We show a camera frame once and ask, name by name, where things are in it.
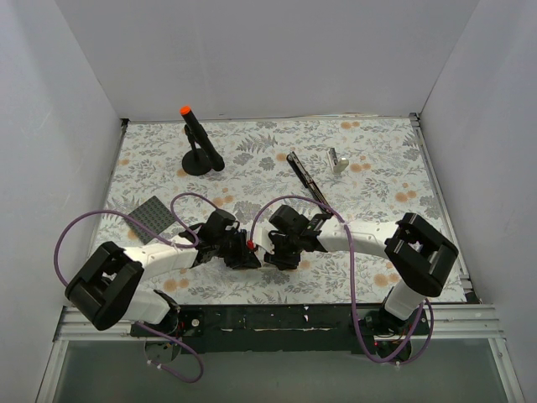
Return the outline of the black stapler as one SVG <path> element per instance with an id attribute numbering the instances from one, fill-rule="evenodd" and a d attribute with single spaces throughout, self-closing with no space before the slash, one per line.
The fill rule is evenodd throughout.
<path id="1" fill-rule="evenodd" d="M 286 160 L 289 163 L 290 167 L 293 169 L 294 173 L 297 175 L 302 185 L 310 192 L 313 199 L 322 204 L 322 207 L 319 207 L 325 214 L 332 216 L 333 213 L 328 210 L 329 203 L 327 199 L 322 194 L 320 188 L 315 183 L 309 172 L 300 162 L 298 156 L 294 151 L 291 151 L 286 156 Z"/>

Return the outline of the beige stapler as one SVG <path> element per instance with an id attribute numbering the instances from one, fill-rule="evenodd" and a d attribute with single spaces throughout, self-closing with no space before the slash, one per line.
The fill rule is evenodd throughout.
<path id="1" fill-rule="evenodd" d="M 334 148 L 329 148 L 327 150 L 327 158 L 331 171 L 335 175 L 341 174 L 349 166 L 349 160 L 340 157 Z"/>

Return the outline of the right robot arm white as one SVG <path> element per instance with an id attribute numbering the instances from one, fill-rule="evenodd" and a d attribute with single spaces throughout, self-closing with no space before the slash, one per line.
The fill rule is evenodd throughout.
<path id="1" fill-rule="evenodd" d="M 354 251 L 391 262 L 400 280 L 383 301 L 379 321 L 393 334 L 409 325 L 422 301 L 441 294 L 459 254 L 453 242 L 412 212 L 397 222 L 344 223 L 332 212 L 308 218 L 282 205 L 269 223 L 272 230 L 252 231 L 251 244 L 281 270 L 295 269 L 303 252 Z"/>

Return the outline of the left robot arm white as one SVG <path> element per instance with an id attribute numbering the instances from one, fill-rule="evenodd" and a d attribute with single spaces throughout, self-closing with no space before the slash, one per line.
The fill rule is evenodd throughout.
<path id="1" fill-rule="evenodd" d="M 234 270 L 258 269 L 261 263 L 247 235 L 231 213 L 216 209 L 205 222 L 161 243 L 126 248 L 102 243 L 66 285 L 65 297 L 99 331 L 130 321 L 168 336 L 180 325 L 179 304 L 140 283 L 215 258 Z"/>

